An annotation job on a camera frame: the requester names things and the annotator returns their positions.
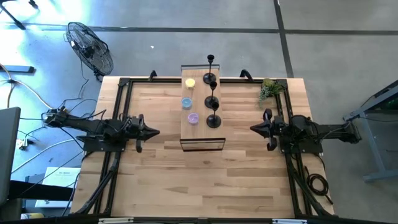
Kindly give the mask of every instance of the computer monitor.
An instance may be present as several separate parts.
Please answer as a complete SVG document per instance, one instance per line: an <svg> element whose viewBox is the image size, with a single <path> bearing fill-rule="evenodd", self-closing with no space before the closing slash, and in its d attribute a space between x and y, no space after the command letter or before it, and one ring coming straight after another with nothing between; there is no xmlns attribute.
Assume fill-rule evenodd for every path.
<svg viewBox="0 0 398 224"><path fill-rule="evenodd" d="M18 107L0 110L0 205L7 201L20 115Z"/></svg>

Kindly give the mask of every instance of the black cable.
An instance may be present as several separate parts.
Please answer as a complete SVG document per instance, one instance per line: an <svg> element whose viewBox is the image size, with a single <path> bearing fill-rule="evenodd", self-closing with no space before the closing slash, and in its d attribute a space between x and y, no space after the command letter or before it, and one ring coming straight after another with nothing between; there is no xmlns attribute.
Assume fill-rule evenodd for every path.
<svg viewBox="0 0 398 224"><path fill-rule="evenodd" d="M73 183L71 183L70 185L67 185L67 186L64 186L64 187L70 187L70 186L72 186L72 184L74 184L74 183L76 183L76 181L73 182Z"/></svg>
<svg viewBox="0 0 398 224"><path fill-rule="evenodd" d="M94 114L94 115L91 115L91 116L88 116L88 117L85 117L85 118L68 118L68 117L60 116L59 114L56 114L56 113L46 113L46 114L57 115L57 116L60 116L60 117L62 117L62 118L65 118L65 119L84 120L84 119L88 119L88 118L95 117L95 116L97 116L97 115L99 115L99 114L101 114L101 113L105 113L105 111L106 111L106 109L103 110L103 111L101 111L101 112L99 112L99 113L96 113L96 114Z"/></svg>
<svg viewBox="0 0 398 224"><path fill-rule="evenodd" d="M347 125L344 126L344 127L336 128L336 129L334 129L334 130L329 131L326 135L324 135L324 136L319 140L319 144L321 144L322 141L323 141L328 135L330 135L331 133L334 133L335 131L339 131L339 130L341 130L341 129L346 129L350 124L351 124L351 122L348 122Z"/></svg>
<svg viewBox="0 0 398 224"><path fill-rule="evenodd" d="M85 113L85 114L81 115L80 118L83 118L85 115L91 116L94 114L94 112L95 112L95 110L93 110L93 112L91 112L91 113Z"/></svg>
<svg viewBox="0 0 398 224"><path fill-rule="evenodd" d="M35 187L37 184L39 184L41 181L55 173L57 170L61 169L63 166L67 165L70 161L72 161L74 158L78 157L80 154L82 154L83 151L79 152L77 155L73 156L70 160L66 161L66 163L62 164L60 167L56 168L53 172L51 172L49 175L46 175L43 179L39 180L36 182L34 185L30 186L28 189L24 190L22 193L20 193L17 198L21 197L24 193L26 193L28 190L32 189L32 187Z"/></svg>
<svg viewBox="0 0 398 224"><path fill-rule="evenodd" d="M61 105L58 107L58 109L61 108L61 106L64 106L67 101L71 101L71 100L80 100L80 98L70 98L70 99L63 100Z"/></svg>
<svg viewBox="0 0 398 224"><path fill-rule="evenodd" d="M325 170L326 171L326 167L325 167L325 162L323 161L323 159L317 154L317 153L314 153L313 154L314 156L316 156L316 157L318 157L319 158L319 160L321 160L321 162L322 162L322 165L323 165L323 170Z"/></svg>
<svg viewBox="0 0 398 224"><path fill-rule="evenodd" d="M310 121L310 122L311 122L312 126L315 128L315 130L317 131L317 143L319 144L320 143L320 135L319 135L319 130L318 130L317 124L313 121Z"/></svg>
<svg viewBox="0 0 398 224"><path fill-rule="evenodd" d="M34 138L34 139L38 140L38 139L37 139L37 138L35 138L34 136L31 136L29 133L28 133L28 134L26 134L25 132L23 132L23 131L20 131L20 130L18 130L18 132L20 132L20 133L22 133L22 134L25 134L25 138L26 138L26 136L29 136L29 137L32 137L32 138Z"/></svg>
<svg viewBox="0 0 398 224"><path fill-rule="evenodd" d="M88 100L93 100L93 101L97 102L97 101L94 100L94 99L85 99L85 100L81 101L80 103L78 103L76 106L74 106L72 109L70 109L68 113L72 112L72 111L73 111L77 106L79 106L82 102L85 102L85 101L88 101Z"/></svg>
<svg viewBox="0 0 398 224"><path fill-rule="evenodd" d="M40 129L42 129L42 128L46 128L45 126L42 126L42 127L39 127L39 128L37 128L37 129L35 129L35 130L33 130L33 131L29 131L26 135L25 135L25 138L27 137L27 136L30 136L29 134L31 134L31 133L33 133L33 132L35 132L35 131L38 131L38 130L40 130Z"/></svg>
<svg viewBox="0 0 398 224"><path fill-rule="evenodd" d="M77 182L77 178L79 178L79 175L80 175L80 173L76 175L76 179L75 179L75 182L74 182L75 185L76 185L76 182ZM65 215L65 213L67 212L68 207L69 207L69 205L70 205L70 202L72 201L72 198L73 198L73 196L75 195L75 190L76 190L76 186L75 186L75 185L73 186L72 194L70 195L68 204L67 204L67 206L65 207L64 211L62 212L62 215L61 215L61 216L64 216L64 215Z"/></svg>
<svg viewBox="0 0 398 224"><path fill-rule="evenodd" d="M328 181L320 174L310 174L310 172L308 171L308 168L306 166L304 167L304 169L307 172L306 182L307 182L308 188L316 195L325 196L326 199L329 201L329 203L331 205L333 205L333 202L331 201L330 197L328 196L328 192L329 192ZM319 180L322 183L322 185L323 185L322 190L318 190L313 186L313 183L316 180Z"/></svg>
<svg viewBox="0 0 398 224"><path fill-rule="evenodd" d="M80 58L81 76L83 77L84 80L86 80L86 82L84 82L84 84L82 84L82 86L80 87L79 95L77 96L78 98L81 99L80 93L83 90L83 87L88 83L89 79L85 78L85 76L83 75L83 61L81 60L81 57L79 58Z"/></svg>
<svg viewBox="0 0 398 224"><path fill-rule="evenodd" d="M79 142L76 140L75 137L73 137L71 134L69 134L69 132L67 132L66 130L64 130L63 128L60 128L64 133L67 133L71 138L73 138L73 140L75 140L75 142L79 145L80 149L83 150L83 147L79 144Z"/></svg>

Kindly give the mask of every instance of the black clamp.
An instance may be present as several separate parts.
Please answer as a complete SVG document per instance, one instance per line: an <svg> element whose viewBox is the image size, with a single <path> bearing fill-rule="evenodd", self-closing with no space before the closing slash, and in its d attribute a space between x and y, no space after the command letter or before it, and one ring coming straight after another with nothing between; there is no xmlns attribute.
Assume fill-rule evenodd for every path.
<svg viewBox="0 0 398 224"><path fill-rule="evenodd" d="M151 81L154 79L154 77L157 77L157 74L156 74L156 71L155 71L155 70L153 70L153 71L150 73L148 80L151 82Z"/></svg>
<svg viewBox="0 0 398 224"><path fill-rule="evenodd" d="M277 79L276 83L280 84L283 88L287 89L287 80L286 79Z"/></svg>
<svg viewBox="0 0 398 224"><path fill-rule="evenodd" d="M247 77L250 82L254 81L253 77L250 75L250 73L246 69L242 69L241 75L239 77L241 77L241 78Z"/></svg>

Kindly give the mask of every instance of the white cable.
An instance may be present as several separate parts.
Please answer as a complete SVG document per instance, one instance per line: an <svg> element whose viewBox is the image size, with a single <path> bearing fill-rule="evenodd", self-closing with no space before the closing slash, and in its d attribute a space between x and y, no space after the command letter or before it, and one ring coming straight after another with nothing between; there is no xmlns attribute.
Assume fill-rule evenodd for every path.
<svg viewBox="0 0 398 224"><path fill-rule="evenodd" d="M10 75L10 73L8 72L8 70L5 68L5 66L4 66L2 63L0 63L0 66L1 66L2 69L7 73L8 79L11 79L11 75Z"/></svg>
<svg viewBox="0 0 398 224"><path fill-rule="evenodd" d="M26 88L28 88L34 95L38 97L38 99L49 109L53 109L50 105L48 105L40 96L37 94L33 89L31 89L29 86L27 86L25 83L22 83L20 81L14 80L15 82L18 82L19 84L24 85Z"/></svg>
<svg viewBox="0 0 398 224"><path fill-rule="evenodd" d="M0 66L2 67L2 69L7 73L7 75L8 75L8 78L9 78L9 80L12 80L12 78L11 78L11 75L10 75L10 73L8 72L8 70L5 68L5 66L4 65L2 65L1 63L0 63ZM20 81L17 81L17 80L14 80L15 82L17 82L17 83L19 83L19 84L22 84L22 85L24 85L28 90L30 90L46 107L48 107L49 109L53 109L51 106L49 106L31 87L29 87L29 86L27 86L25 83L22 83L22 82L20 82ZM9 96L8 96L8 103L7 103L7 107L9 106L9 99L10 99L10 96L11 96L11 91L10 91L10 94L9 94Z"/></svg>
<svg viewBox="0 0 398 224"><path fill-rule="evenodd" d="M21 167L23 167L24 165L26 165L28 162L32 161L32 160L33 160L34 158L36 158L37 156L41 155L41 153L43 153L43 152L45 152L45 151L51 149L52 147L58 146L59 144L63 144L63 143L70 142L70 141L74 141L74 139L68 139L68 140L65 140L65 141L61 141L61 142L55 143L55 144L53 144L53 145L51 145L51 146L49 146L49 147L46 147L43 151L39 152L39 153L36 154L34 157L28 159L26 162L24 162L24 163L21 164L19 167L17 167L16 169L14 169L11 173L13 174L15 171L19 170Z"/></svg>
<svg viewBox="0 0 398 224"><path fill-rule="evenodd" d="M8 97L7 97L7 108L10 108L11 93L14 88L15 88L15 85L11 83L11 89L10 89L10 92L8 93Z"/></svg>

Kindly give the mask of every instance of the wire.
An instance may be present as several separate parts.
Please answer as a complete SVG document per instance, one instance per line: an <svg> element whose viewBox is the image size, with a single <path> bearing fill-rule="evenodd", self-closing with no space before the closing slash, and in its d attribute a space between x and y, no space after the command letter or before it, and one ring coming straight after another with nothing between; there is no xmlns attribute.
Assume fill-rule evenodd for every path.
<svg viewBox="0 0 398 224"><path fill-rule="evenodd" d="M347 125L344 126L344 127L336 128L336 129L334 129L334 130L329 131L326 135L324 135L324 136L321 138L321 140L319 140L319 144L321 144L322 141L323 141L328 135L330 135L331 133L334 133L335 131L339 131L339 130L341 130L341 129L345 129L345 128L347 128L350 124L351 124L351 122L347 123Z"/></svg>
<svg viewBox="0 0 398 224"><path fill-rule="evenodd" d="M323 159L318 155L318 154L316 154L316 153L314 153L313 154L314 156L316 156L316 157L318 157L319 158L319 160L321 160L321 162L322 162L322 165L323 165L323 170L326 170L326 167L325 167L325 162L323 161Z"/></svg>
<svg viewBox="0 0 398 224"><path fill-rule="evenodd" d="M73 186L72 194L70 195L68 204L67 204L67 206L65 207L64 211L62 212L62 215L61 215L61 216L64 216L64 215L65 215L65 213L67 212L67 210L68 210L68 208L69 208L70 202L72 201L72 198L73 198L73 196L75 195L76 182L77 182L77 178L79 178L79 175L80 175L80 173L76 175L76 179L75 179L74 183L72 183L72 184L75 184L75 186Z"/></svg>
<svg viewBox="0 0 398 224"><path fill-rule="evenodd" d="M11 93L14 88L15 88L15 85L11 83L10 92L8 92L8 97L7 97L7 108L10 108L10 98L11 98Z"/></svg>
<svg viewBox="0 0 398 224"><path fill-rule="evenodd" d="M46 175L43 179L39 180L38 182L36 182L34 185L30 186L28 189L26 189L25 191L23 191L22 193L20 193L17 198L21 197L21 195L23 195L24 193L26 193L28 190L32 189L32 187L36 186L37 184L39 184L41 181L43 181L44 179L46 179L47 177L49 177L50 175L52 175L53 173L55 173L57 170L61 169L63 166L65 166L66 164L68 164L70 161L72 161L74 158L78 157L80 154L82 154L83 151L79 152L77 155L73 156L71 159L69 159L68 161L66 161L66 163L62 164L60 167L56 168L53 172L51 172L49 175Z"/></svg>
<svg viewBox="0 0 398 224"><path fill-rule="evenodd" d="M41 126L41 127L37 128L37 129L35 129L35 130L33 130L33 131L28 132L28 133L25 135L25 138L26 138L27 136L29 136L30 133L33 133L33 132L35 132L35 131L38 131L38 130L40 130L40 129L42 129L42 128L46 128L46 127L45 127L45 126Z"/></svg>
<svg viewBox="0 0 398 224"><path fill-rule="evenodd" d="M83 90L83 87L88 83L89 79L85 78L85 76L83 75L83 61L81 60L81 57L79 57L79 58L80 58L81 76L83 77L84 80L86 80L86 82L84 82L84 84L82 84L82 86L80 87L78 97L81 99L80 93Z"/></svg>
<svg viewBox="0 0 398 224"><path fill-rule="evenodd" d="M27 86L25 83L22 83L20 81L15 80L15 82L18 82L21 85L24 85L28 90L30 90L37 98L49 109L53 109L50 105L48 105L31 87Z"/></svg>
<svg viewBox="0 0 398 224"><path fill-rule="evenodd" d="M58 107L58 109L61 108L61 106L65 105L65 103L66 103L67 101L70 101L70 100L80 100L80 98L71 98L71 99L63 100L62 103L61 103L61 105Z"/></svg>
<svg viewBox="0 0 398 224"><path fill-rule="evenodd" d="M308 168L307 167L304 167L304 168L305 168L305 171L307 172L306 182L307 182L307 185L310 188L310 190L316 195L325 196L326 199L328 199L329 203L331 205L333 205L333 201L328 196L328 192L329 192L329 183L328 183L328 181L322 175L320 175L320 174L310 174L310 172L308 171ZM316 181L316 180L319 180L322 183L322 185L323 185L322 190L318 190L318 189L316 189L313 186L313 182Z"/></svg>
<svg viewBox="0 0 398 224"><path fill-rule="evenodd" d="M83 100L82 102L84 102L84 101L88 101L88 100L92 100L92 101L95 101L95 102L97 102L96 100L94 100L94 99L85 99L85 100ZM69 111L69 113L70 112L72 112L77 106L79 106L82 102L80 102L80 103L78 103L76 106L74 106L70 111Z"/></svg>
<svg viewBox="0 0 398 224"><path fill-rule="evenodd" d="M28 133L28 134L26 134L25 132L23 132L23 131L20 131L20 130L18 130L18 132L20 132L20 133L22 133L22 134L25 134L25 138L26 138L26 136L29 136L29 137L32 137L32 138L34 138L34 139L38 140L38 139L37 139L37 138L35 138L34 136L31 136L29 133Z"/></svg>
<svg viewBox="0 0 398 224"><path fill-rule="evenodd" d="M55 144L53 144L53 145L51 145L51 146L49 146L49 147L46 147L43 151L39 152L39 153L36 154L34 157L28 159L28 160L25 161L23 164L19 165L19 167L15 168L11 173L13 174L15 171L19 170L19 169L22 168L24 165L26 165L28 162L32 161L32 160L35 159L37 156L41 155L43 152L45 152L45 151L51 149L52 147L58 146L59 144L63 144L63 143L70 142L70 141L73 141L73 139L68 139L68 140L65 140L65 141L61 141L61 142L55 143Z"/></svg>
<svg viewBox="0 0 398 224"><path fill-rule="evenodd" d="M73 140L75 140L75 142L79 145L80 149L83 150L83 147L79 144L79 142L76 140L75 137L73 137L69 132L67 132L66 130L64 130L63 128L60 128L63 132L67 133L70 137L73 138Z"/></svg>
<svg viewBox="0 0 398 224"><path fill-rule="evenodd" d="M62 117L62 118L65 118L65 119L84 120L84 119L88 119L88 118L92 118L92 117L95 117L95 116L97 116L97 115L100 115L101 113L104 114L105 111L106 111L106 109L103 110L103 111L101 111L101 112L99 112L99 113L96 113L96 114L94 114L94 115L91 115L91 116L88 116L88 117L85 117L85 118L67 118L67 117L60 116L60 115L58 115L58 114L56 114L56 113L46 113L46 114L58 115L58 116L60 116L60 117Z"/></svg>
<svg viewBox="0 0 398 224"><path fill-rule="evenodd" d="M72 182L70 185L64 186L64 187L70 187L70 186L72 186L74 183L76 183L76 181L74 181L74 182Z"/></svg>
<svg viewBox="0 0 398 224"><path fill-rule="evenodd" d="M95 110L93 110L93 112L91 112L91 113L85 113L85 114L81 115L80 117L83 118L85 115L91 116L91 115L93 115L94 112L95 112Z"/></svg>
<svg viewBox="0 0 398 224"><path fill-rule="evenodd" d="M2 69L7 73L8 79L11 80L11 75L10 75L10 73L8 72L8 70L5 68L5 66L4 66L2 63L0 63L0 67L2 67Z"/></svg>
<svg viewBox="0 0 398 224"><path fill-rule="evenodd" d="M317 131L317 140L318 140L317 142L319 143L320 142L320 139L319 139L320 135L319 135L319 130L318 130L317 124L315 122L313 122L313 121L309 121L309 122L312 124L312 126Z"/></svg>
<svg viewBox="0 0 398 224"><path fill-rule="evenodd" d="M365 103L367 103L373 96L370 96L365 102L363 102L363 104L360 106L360 108L365 105Z"/></svg>
<svg viewBox="0 0 398 224"><path fill-rule="evenodd" d="M27 120L43 121L43 119L39 119L39 118L19 118L19 119L27 119Z"/></svg>
<svg viewBox="0 0 398 224"><path fill-rule="evenodd" d="M13 85L13 83L14 82L16 82L16 83L19 83L19 84L21 84L21 85L24 85L28 90L30 90L46 107L48 107L49 109L53 109L51 106L49 106L33 89L31 89L29 86L27 86L25 83L22 83L22 82L20 82L20 81L17 81L17 80L13 80L12 78L11 78L11 75L10 75L10 73L8 72L8 70L5 68L5 66L3 65L3 64L1 64L0 63L0 67L2 67L2 69L7 73L7 75L8 75L8 80L7 80L7 82L9 82L9 83L11 83L11 89L10 89L10 92L9 92L9 94L8 94L8 99L7 99L7 108L9 107L9 102L10 102L10 97L11 97L11 92L12 92L12 90L14 89L14 85Z"/></svg>

